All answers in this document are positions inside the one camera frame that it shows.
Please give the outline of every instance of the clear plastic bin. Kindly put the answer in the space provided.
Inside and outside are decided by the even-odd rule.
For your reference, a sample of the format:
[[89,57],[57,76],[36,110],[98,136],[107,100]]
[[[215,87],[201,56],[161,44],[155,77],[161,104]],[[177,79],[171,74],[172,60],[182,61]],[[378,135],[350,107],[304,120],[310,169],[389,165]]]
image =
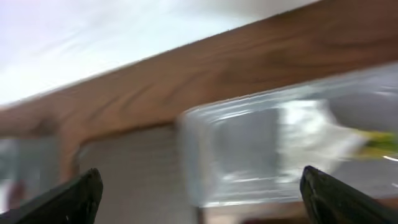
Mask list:
[[[398,133],[398,64],[199,106],[180,119],[183,165],[199,207],[300,200],[275,181],[279,106],[327,100],[349,128]],[[398,159],[342,162],[331,175],[376,198],[398,195]]]

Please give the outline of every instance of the gray tray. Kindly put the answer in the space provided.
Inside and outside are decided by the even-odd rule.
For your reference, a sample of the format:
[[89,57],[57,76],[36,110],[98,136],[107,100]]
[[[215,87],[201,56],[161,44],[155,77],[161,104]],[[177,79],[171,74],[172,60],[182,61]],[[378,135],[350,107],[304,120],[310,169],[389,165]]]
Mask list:
[[[210,207],[300,200],[276,184],[278,105],[327,99],[343,126],[398,133],[398,64],[199,106],[180,119],[190,200]],[[398,162],[344,162],[332,175],[373,197],[398,194]]]

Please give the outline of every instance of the wooden table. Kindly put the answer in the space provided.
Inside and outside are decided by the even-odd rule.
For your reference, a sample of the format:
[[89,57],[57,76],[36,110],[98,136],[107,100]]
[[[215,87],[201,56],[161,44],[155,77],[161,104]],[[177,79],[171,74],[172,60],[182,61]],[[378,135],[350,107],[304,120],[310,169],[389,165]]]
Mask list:
[[80,145],[172,123],[192,106],[398,59],[398,1],[323,0],[0,112],[3,136],[57,134],[62,179]]

